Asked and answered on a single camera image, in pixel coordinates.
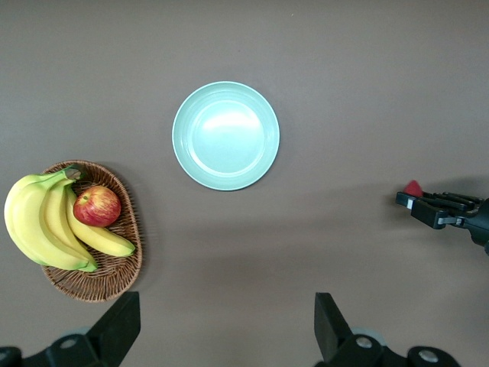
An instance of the silver bolt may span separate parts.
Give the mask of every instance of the silver bolt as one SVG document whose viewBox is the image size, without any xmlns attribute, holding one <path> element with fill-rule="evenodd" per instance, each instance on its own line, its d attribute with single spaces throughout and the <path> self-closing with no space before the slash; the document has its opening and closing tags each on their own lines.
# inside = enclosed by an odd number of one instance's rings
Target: silver bolt
<svg viewBox="0 0 489 367">
<path fill-rule="evenodd" d="M 427 362 L 437 363 L 438 357 L 431 350 L 423 349 L 419 351 L 419 356 Z"/>
<path fill-rule="evenodd" d="M 364 336 L 360 336 L 359 338 L 357 338 L 357 344 L 361 348 L 365 348 L 365 349 L 369 349 L 372 347 L 372 342 L 370 341 L 370 339 Z"/>
<path fill-rule="evenodd" d="M 61 349 L 71 348 L 76 344 L 76 339 L 66 339 L 64 342 L 60 344 Z"/>
</svg>

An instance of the light blue plate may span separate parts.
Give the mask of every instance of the light blue plate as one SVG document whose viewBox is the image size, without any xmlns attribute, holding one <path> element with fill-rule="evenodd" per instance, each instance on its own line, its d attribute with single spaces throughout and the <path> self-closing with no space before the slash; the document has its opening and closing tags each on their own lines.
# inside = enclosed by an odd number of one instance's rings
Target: light blue plate
<svg viewBox="0 0 489 367">
<path fill-rule="evenodd" d="M 244 84 L 217 82 L 183 102 L 172 139 L 176 159 L 191 178 L 211 189 L 239 190 L 267 173 L 280 130 L 260 93 Z"/>
</svg>

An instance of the apple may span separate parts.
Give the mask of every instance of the apple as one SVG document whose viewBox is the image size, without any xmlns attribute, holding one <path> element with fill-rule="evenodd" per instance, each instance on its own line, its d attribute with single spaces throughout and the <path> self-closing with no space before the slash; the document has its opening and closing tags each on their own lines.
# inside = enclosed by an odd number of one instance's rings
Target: apple
<svg viewBox="0 0 489 367">
<path fill-rule="evenodd" d="M 88 226 L 110 226 L 121 215 L 121 201 L 109 188 L 92 186 L 76 198 L 73 215 Z"/>
</svg>

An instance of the fruit basket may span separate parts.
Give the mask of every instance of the fruit basket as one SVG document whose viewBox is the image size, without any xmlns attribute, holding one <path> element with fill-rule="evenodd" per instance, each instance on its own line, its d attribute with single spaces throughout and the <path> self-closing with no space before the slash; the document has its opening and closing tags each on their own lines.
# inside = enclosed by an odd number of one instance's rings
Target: fruit basket
<svg viewBox="0 0 489 367">
<path fill-rule="evenodd" d="M 118 195 L 121 201 L 121 215 L 107 228 L 131 241 L 136 249 L 131 256 L 119 258 L 87 246 L 87 250 L 99 265 L 91 273 L 67 271 L 50 266 L 42 266 L 42 269 L 51 284 L 67 296 L 85 302 L 104 302 L 117 298 L 129 289 L 140 273 L 143 242 L 138 228 L 138 216 L 125 185 L 101 164 L 80 160 L 63 161 L 53 164 L 43 173 L 55 172 L 70 164 L 79 164 L 86 171 L 86 176 L 72 185 L 77 195 L 95 185 L 106 186 Z"/>
</svg>

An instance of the banana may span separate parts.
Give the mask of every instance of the banana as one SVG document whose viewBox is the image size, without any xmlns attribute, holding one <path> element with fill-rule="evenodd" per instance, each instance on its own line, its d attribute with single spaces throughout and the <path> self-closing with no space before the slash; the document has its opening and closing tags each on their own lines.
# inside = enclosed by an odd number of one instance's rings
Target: banana
<svg viewBox="0 0 489 367">
<path fill-rule="evenodd" d="M 134 245 L 127 239 L 110 232 L 107 228 L 87 226 L 81 223 L 73 214 L 73 205 L 76 194 L 66 186 L 68 199 L 66 201 L 66 216 L 68 224 L 76 237 L 88 246 L 107 255 L 125 257 L 130 256 L 135 250 Z"/>
<path fill-rule="evenodd" d="M 96 260 L 86 251 L 86 248 L 71 231 L 66 217 L 66 186 L 73 181 L 70 179 L 56 183 L 47 192 L 44 218 L 47 228 L 65 245 L 89 260 L 89 264 L 80 270 L 91 272 L 97 269 Z"/>
<path fill-rule="evenodd" d="M 15 231 L 14 231 L 14 223 L 12 221 L 13 218 L 10 215 L 11 204 L 15 200 L 15 197 L 28 184 L 32 184 L 34 182 L 46 180 L 47 178 L 50 178 L 52 176 L 55 176 L 58 173 L 59 172 L 55 172 L 53 174 L 28 174 L 27 176 L 22 177 L 20 180 L 18 180 L 16 183 L 14 183 L 14 185 L 11 187 L 10 191 L 8 191 L 7 199 L 5 200 L 5 206 L 4 206 L 4 217 L 5 217 L 5 225 L 7 227 L 8 234 L 12 237 L 12 239 L 17 238 L 17 235 L 15 234 Z M 40 259 L 36 258 L 36 256 L 34 256 L 30 252 L 30 250 L 29 250 L 28 247 L 23 246 L 23 244 L 21 242 L 18 242 L 18 243 L 19 243 L 19 245 L 18 245 L 19 249 L 30 260 L 38 263 L 39 265 L 46 265 L 46 263 L 44 263 Z"/>
<path fill-rule="evenodd" d="M 48 190 L 68 177 L 72 181 L 78 178 L 72 178 L 72 173 L 62 170 L 46 180 L 28 184 L 5 207 L 5 221 L 11 225 L 14 234 L 11 237 L 19 249 L 27 248 L 42 263 L 64 270 L 83 269 L 89 265 L 89 259 L 64 245 L 47 228 L 44 209 Z"/>
</svg>

